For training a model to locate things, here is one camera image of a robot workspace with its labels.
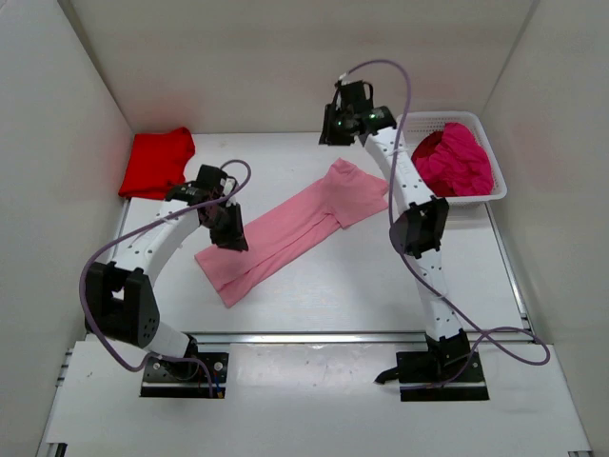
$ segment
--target white basket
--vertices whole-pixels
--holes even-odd
[[[476,142],[482,146],[488,155],[493,171],[493,190],[489,195],[476,195],[472,197],[446,197],[449,205],[464,207],[478,205],[491,200],[499,200],[507,193],[507,186],[503,180],[503,175],[493,153],[491,145],[488,143],[486,133],[482,128],[480,119],[476,114],[467,111],[422,111],[410,112],[406,117],[405,131],[403,133],[406,150],[412,156],[419,143],[430,133],[437,130],[444,130],[447,122],[459,122],[472,132]]]

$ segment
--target magenta garment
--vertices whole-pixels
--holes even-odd
[[[227,308],[339,228],[387,208],[384,179],[338,159],[328,173],[244,228],[248,252],[207,248],[195,255]]]
[[[469,129],[449,122],[435,153],[415,159],[425,183],[445,182],[458,196],[488,195],[493,190],[493,172],[488,156]]]

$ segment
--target white enclosure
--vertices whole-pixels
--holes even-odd
[[[47,457],[58,443],[68,457],[609,455],[608,22],[609,4],[593,0],[0,0],[0,455]],[[192,235],[155,293],[168,323],[230,352],[232,396],[212,407],[138,398],[140,374],[95,338],[79,341],[77,291],[88,255],[157,208],[116,194],[133,134],[188,127],[187,178],[247,160],[248,222],[338,157],[380,176],[359,146],[317,146],[338,76],[379,57],[410,72],[413,110],[480,117],[508,193],[451,209],[450,296],[484,328],[532,325],[552,363],[525,367],[482,344],[491,401],[462,407],[404,408],[373,386],[396,350],[423,341],[414,280],[380,213],[232,309],[192,259],[207,233]],[[401,110],[393,69],[361,77],[378,104]],[[501,338],[540,355],[527,338]]]

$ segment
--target white table surface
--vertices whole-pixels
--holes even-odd
[[[114,343],[131,363],[143,351]],[[537,359],[534,345],[509,345]],[[566,457],[589,445],[560,364],[530,367],[480,347],[490,400],[401,403],[372,383],[394,345],[231,345],[224,400],[140,398],[141,373],[79,342],[47,442],[70,457]]]
[[[318,146],[317,133],[193,135],[196,154],[185,170],[239,158],[252,167],[238,194],[244,222],[254,220],[325,175],[339,157],[381,176],[358,144]],[[243,179],[238,165],[228,171]],[[149,222],[160,202],[131,200],[123,233]],[[209,246],[205,228],[169,259],[155,286],[163,320],[182,331],[422,331],[414,279],[389,244],[386,211],[347,229],[266,279],[231,309],[196,264]],[[451,209],[442,238],[448,296],[483,328],[522,327],[521,315],[484,206]]]

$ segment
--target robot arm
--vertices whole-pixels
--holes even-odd
[[[172,216],[180,209],[228,195],[236,185],[236,180],[221,169],[201,166],[195,181],[176,186],[167,194],[155,216],[166,220],[164,224],[133,240],[107,264],[96,262],[89,268],[88,306],[107,337],[170,357],[196,354],[192,337],[161,321],[152,288],[173,252],[200,226],[209,229],[211,242],[219,248],[248,250],[241,207],[234,198]],[[175,372],[187,366],[166,365]]]
[[[325,107],[320,144],[348,146],[355,142],[355,137],[359,138],[385,179],[393,181],[393,194],[400,214],[389,231],[394,249],[411,259],[413,268],[428,284],[440,293],[446,293],[440,241],[448,204],[444,198],[434,195],[421,179],[406,154],[403,139],[396,150],[396,121],[387,107],[374,107],[372,93],[372,86],[364,81],[344,83],[339,80],[332,103]],[[398,157],[392,180],[394,153]],[[442,371],[469,354],[469,342],[452,309],[423,285],[417,283],[417,287],[423,304],[429,354]]]

